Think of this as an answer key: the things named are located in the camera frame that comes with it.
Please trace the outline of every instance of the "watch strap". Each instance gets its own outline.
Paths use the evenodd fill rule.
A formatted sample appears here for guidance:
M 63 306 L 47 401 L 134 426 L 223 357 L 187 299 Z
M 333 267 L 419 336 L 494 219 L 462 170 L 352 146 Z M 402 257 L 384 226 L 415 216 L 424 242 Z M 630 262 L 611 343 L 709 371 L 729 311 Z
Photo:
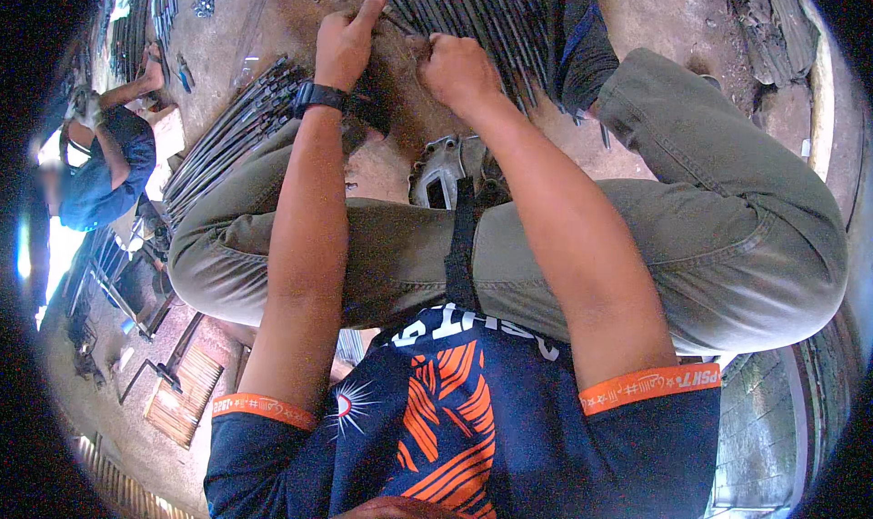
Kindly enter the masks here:
M 301 120 L 306 109 L 312 105 L 325 105 L 344 111 L 347 99 L 348 95 L 342 90 L 304 82 L 297 91 L 297 99 L 294 100 L 294 117 Z

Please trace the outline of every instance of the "blue shirt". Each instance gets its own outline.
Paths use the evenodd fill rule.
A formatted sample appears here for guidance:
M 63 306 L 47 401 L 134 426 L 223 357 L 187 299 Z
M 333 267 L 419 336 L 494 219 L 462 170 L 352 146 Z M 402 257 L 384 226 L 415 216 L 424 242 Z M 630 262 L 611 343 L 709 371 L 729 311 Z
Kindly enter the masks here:
M 579 393 L 567 344 L 453 304 L 383 336 L 320 419 L 252 394 L 214 400 L 213 517 L 328 517 L 380 495 L 476 517 L 704 512 L 716 364 Z
M 130 165 L 130 175 L 113 189 L 109 166 L 95 138 L 91 159 L 70 169 L 70 177 L 64 180 L 59 216 L 61 224 L 71 230 L 95 230 L 124 215 L 137 203 L 155 170 L 155 134 L 148 122 L 123 106 L 107 110 L 104 117 Z

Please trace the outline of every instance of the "orange stripe pattern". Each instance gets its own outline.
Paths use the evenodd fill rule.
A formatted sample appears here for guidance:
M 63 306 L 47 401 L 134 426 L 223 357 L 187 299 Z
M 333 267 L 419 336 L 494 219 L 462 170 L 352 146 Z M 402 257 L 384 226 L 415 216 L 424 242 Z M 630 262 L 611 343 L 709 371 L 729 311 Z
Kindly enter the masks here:
M 296 405 L 261 396 L 260 394 L 230 394 L 212 401 L 212 418 L 228 413 L 251 413 L 297 426 L 311 432 L 318 426 L 315 415 Z
M 496 431 L 491 391 L 482 373 L 484 352 L 477 350 L 477 342 L 473 341 L 442 350 L 430 358 L 416 356 L 411 364 L 414 376 L 409 378 L 409 397 L 403 415 L 410 439 L 397 443 L 397 462 L 401 469 L 421 473 L 422 478 L 402 495 L 437 503 L 465 516 L 496 519 L 497 511 L 486 492 Z M 441 424 L 441 419 L 447 426 L 456 426 L 462 436 L 460 440 L 468 441 L 469 447 L 454 456 L 441 457 L 437 434 L 445 430 L 435 433 L 433 428 Z M 451 433 L 446 437 L 452 438 L 453 447 L 457 444 L 458 438 Z M 423 456 L 436 469 L 426 475 L 419 472 L 414 462 L 416 455 Z
M 585 415 L 607 411 L 641 399 L 690 393 L 721 386 L 718 364 L 685 364 L 628 373 L 579 393 Z

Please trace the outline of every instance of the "man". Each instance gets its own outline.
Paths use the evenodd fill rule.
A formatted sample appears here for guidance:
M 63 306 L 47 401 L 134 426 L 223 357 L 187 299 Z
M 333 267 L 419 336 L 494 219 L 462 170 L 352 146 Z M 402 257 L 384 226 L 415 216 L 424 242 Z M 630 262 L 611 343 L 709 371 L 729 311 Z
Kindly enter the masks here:
M 61 134 L 61 161 L 39 167 L 49 214 L 72 230 L 91 231 L 125 214 L 139 200 L 156 165 L 155 134 L 148 122 L 124 105 L 163 87 L 157 45 L 144 53 L 145 72 L 107 91 L 80 92 L 79 108 Z M 66 160 L 66 143 L 90 145 L 91 159 L 79 168 Z
M 602 20 L 577 32 L 595 0 L 564 1 L 551 91 L 660 182 L 595 183 L 502 95 L 474 40 L 435 34 L 421 81 L 514 198 L 485 211 L 472 252 L 452 212 L 346 201 L 331 105 L 182 222 L 176 291 L 260 325 L 239 394 L 213 405 L 214 517 L 703 513 L 720 376 L 677 354 L 821 328 L 845 288 L 843 224 L 825 185 L 704 79 L 646 50 L 618 66 Z M 384 3 L 325 18 L 316 85 L 351 90 Z M 447 254 L 470 255 L 472 275 Z M 328 390 L 338 329 L 377 325 L 391 329 Z

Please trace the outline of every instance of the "olive green pants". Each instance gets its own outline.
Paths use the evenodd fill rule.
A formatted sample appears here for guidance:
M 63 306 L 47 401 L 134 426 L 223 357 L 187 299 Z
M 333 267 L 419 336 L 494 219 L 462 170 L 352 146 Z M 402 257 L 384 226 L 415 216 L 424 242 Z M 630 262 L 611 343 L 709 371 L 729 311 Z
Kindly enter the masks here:
M 598 184 L 648 264 L 679 354 L 773 349 L 828 322 L 846 287 L 846 235 L 815 173 L 704 79 L 648 50 L 627 56 L 599 100 L 599 119 L 660 180 Z M 260 322 L 295 132 L 254 154 L 177 230 L 170 278 L 208 315 Z M 385 326 L 439 303 L 453 213 L 369 199 L 347 207 L 343 324 Z M 513 203 L 482 216 L 472 265 L 485 313 L 568 339 Z

